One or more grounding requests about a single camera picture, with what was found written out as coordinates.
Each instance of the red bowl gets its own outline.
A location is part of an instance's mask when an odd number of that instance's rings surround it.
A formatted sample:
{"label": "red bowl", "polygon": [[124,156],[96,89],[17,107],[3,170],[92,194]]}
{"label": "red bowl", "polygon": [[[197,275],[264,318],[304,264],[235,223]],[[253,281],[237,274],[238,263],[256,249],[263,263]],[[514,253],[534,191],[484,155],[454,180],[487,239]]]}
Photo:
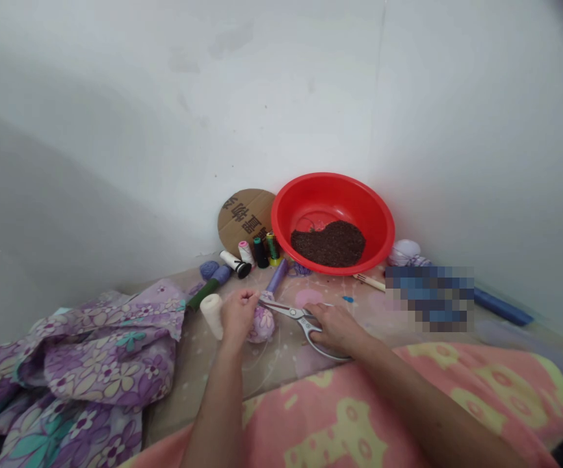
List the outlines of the red bowl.
{"label": "red bowl", "polygon": [[[347,221],[366,238],[357,265],[345,268],[323,266],[300,255],[290,244],[294,230],[317,231],[333,221]],[[273,231],[280,246],[295,261],[319,273],[349,276],[365,272],[384,260],[394,244],[394,220],[373,189],[341,174],[315,172],[288,182],[277,194],[272,211]]]}

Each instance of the pink blanket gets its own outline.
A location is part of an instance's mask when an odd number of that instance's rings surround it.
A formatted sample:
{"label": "pink blanket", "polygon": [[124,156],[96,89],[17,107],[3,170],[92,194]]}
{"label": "pink blanket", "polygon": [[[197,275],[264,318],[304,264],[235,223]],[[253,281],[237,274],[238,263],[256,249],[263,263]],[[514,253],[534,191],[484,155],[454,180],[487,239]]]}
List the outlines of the pink blanket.
{"label": "pink blanket", "polygon": [[[563,376],[527,352],[424,343],[395,352],[531,466],[555,467],[563,440]],[[243,404],[250,467],[428,466],[413,437],[359,365],[321,372]],[[124,467],[175,466],[190,427]]]}

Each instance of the hand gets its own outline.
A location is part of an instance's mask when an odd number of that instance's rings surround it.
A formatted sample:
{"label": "hand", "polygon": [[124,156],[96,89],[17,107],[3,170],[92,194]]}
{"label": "hand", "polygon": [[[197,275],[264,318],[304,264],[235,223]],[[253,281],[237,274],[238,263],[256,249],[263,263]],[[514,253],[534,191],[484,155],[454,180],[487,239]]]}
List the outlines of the hand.
{"label": "hand", "polygon": [[223,304],[221,322],[223,323],[223,342],[242,346],[254,323],[255,307],[260,292],[254,289],[234,291]]}
{"label": "hand", "polygon": [[310,332],[314,343],[353,356],[358,346],[372,338],[344,307],[306,304],[305,309],[321,323],[322,333]]}

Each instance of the chopstick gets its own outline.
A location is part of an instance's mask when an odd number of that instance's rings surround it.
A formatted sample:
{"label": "chopstick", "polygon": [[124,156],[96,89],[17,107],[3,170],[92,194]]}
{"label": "chopstick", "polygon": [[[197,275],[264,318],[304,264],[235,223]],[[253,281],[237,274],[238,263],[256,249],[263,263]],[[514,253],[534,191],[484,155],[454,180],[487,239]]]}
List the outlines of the chopstick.
{"label": "chopstick", "polygon": [[378,289],[379,291],[386,291],[386,285],[384,283],[381,283],[379,281],[375,281],[372,278],[368,278],[366,276],[364,276],[363,274],[355,274],[353,275],[353,278],[356,278],[358,280],[360,280],[362,283],[366,283],[372,287],[374,287],[375,289]]}

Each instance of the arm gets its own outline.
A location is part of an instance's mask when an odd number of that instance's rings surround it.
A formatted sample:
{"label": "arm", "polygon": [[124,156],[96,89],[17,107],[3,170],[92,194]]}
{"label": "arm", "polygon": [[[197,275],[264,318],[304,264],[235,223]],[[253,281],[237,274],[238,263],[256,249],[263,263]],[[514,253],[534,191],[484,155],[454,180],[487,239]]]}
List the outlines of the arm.
{"label": "arm", "polygon": [[223,340],[184,452],[183,468],[244,466],[242,344],[254,321],[259,295],[243,289],[223,306]]}
{"label": "arm", "polygon": [[396,409],[427,459],[440,467],[525,467],[515,450],[426,381],[342,307],[306,305],[323,332],[316,343],[351,355]]}

